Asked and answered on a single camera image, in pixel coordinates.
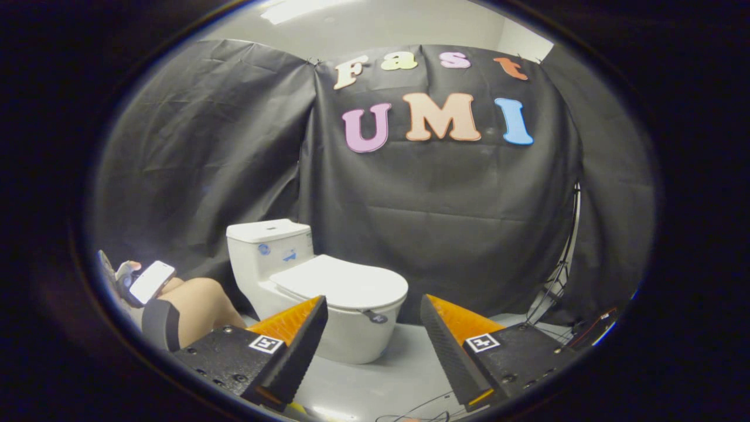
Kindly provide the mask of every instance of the black curtain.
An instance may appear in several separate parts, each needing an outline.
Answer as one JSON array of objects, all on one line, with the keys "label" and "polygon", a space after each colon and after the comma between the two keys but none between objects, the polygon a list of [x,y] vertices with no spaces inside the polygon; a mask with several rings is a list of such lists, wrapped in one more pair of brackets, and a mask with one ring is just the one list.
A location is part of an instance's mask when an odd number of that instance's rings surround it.
[{"label": "black curtain", "polygon": [[[384,71],[383,57],[395,51],[411,52],[418,65]],[[443,67],[444,52],[464,54],[470,67]],[[334,67],[361,54],[370,61],[357,81],[334,89]],[[495,58],[516,62],[528,80],[510,76]],[[342,56],[315,70],[300,219],[312,226],[316,253],[403,275],[409,293],[401,322],[419,323],[425,293],[487,316],[524,313],[562,253],[581,169],[575,124],[541,68],[490,50],[417,45]],[[402,97],[413,92],[439,107],[451,93],[473,96],[481,139],[406,139],[410,106]],[[506,120],[496,98],[523,104],[532,145],[503,139]],[[363,109],[361,132],[369,138],[376,131],[370,107],[379,103],[391,104],[387,142],[373,152],[352,151],[342,114]]]},{"label": "black curtain", "polygon": [[[412,53],[416,67],[383,70],[396,51]],[[444,52],[464,54],[470,67],[444,67]],[[403,275],[401,322],[419,322],[424,293],[487,316],[524,313],[563,251],[580,182],[573,272],[550,315],[570,320],[627,299],[655,224],[647,138],[595,75],[560,54],[555,47],[537,65],[412,45],[313,65],[244,41],[192,44],[144,82],[113,127],[97,171],[91,246],[115,262],[159,259],[181,277],[215,278],[252,313],[232,275],[226,227],[290,218],[312,226],[317,254]],[[333,89],[335,66],[361,55],[369,60],[354,84]],[[410,93],[438,107],[452,93],[471,95],[481,139],[438,139],[428,125],[431,139],[408,140]],[[504,139],[497,98],[522,103],[532,144]],[[370,107],[381,103],[391,105],[387,141],[355,152],[342,115],[363,110],[361,136],[370,138]]]},{"label": "black curtain", "polygon": [[565,294],[543,321],[592,320],[636,292],[656,233],[658,167],[650,136],[605,79],[555,46],[541,68],[583,144],[580,226]]},{"label": "black curtain", "polygon": [[250,304],[229,264],[227,225],[296,218],[297,161],[313,66],[245,41],[200,41],[144,82],[96,173],[91,246],[115,263],[173,265]]}]

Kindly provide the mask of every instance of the white wall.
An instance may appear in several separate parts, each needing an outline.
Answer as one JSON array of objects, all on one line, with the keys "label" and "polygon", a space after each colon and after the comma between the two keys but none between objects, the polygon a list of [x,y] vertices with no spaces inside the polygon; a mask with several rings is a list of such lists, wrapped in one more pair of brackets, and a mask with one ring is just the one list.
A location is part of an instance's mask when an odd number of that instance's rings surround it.
[{"label": "white wall", "polygon": [[526,60],[539,63],[549,54],[552,46],[552,41],[548,41],[522,25],[506,19],[500,41],[495,49],[501,53],[521,56]]},{"label": "white wall", "polygon": [[251,5],[217,23],[206,39],[255,41],[303,59],[374,47],[455,44],[495,50],[506,19],[466,0],[359,0],[272,25]]}]

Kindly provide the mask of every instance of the smartphone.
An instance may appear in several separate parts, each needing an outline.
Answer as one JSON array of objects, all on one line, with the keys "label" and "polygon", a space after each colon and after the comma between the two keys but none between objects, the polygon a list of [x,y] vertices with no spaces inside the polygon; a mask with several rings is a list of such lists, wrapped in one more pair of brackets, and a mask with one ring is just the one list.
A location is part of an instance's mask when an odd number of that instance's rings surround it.
[{"label": "smartphone", "polygon": [[130,286],[130,295],[141,306],[153,299],[164,285],[175,275],[175,268],[155,261]]}]

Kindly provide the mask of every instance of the toilet tank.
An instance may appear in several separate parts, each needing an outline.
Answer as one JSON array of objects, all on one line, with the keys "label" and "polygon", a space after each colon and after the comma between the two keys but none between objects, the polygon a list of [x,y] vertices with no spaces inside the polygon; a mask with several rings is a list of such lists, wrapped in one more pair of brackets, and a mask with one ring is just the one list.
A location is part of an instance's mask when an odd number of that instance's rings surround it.
[{"label": "toilet tank", "polygon": [[281,219],[230,225],[226,229],[232,271],[246,296],[271,274],[313,257],[313,237],[308,225]]}]

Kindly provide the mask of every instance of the toilet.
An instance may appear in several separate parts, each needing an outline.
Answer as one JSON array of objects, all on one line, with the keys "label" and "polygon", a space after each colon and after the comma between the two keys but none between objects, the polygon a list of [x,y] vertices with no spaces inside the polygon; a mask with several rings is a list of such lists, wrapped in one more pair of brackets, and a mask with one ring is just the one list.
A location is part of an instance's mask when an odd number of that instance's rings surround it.
[{"label": "toilet", "polygon": [[310,226],[289,219],[226,229],[237,286],[258,318],[323,294],[328,323],[316,355],[341,363],[370,363],[383,354],[409,288],[401,275],[316,256]]}]

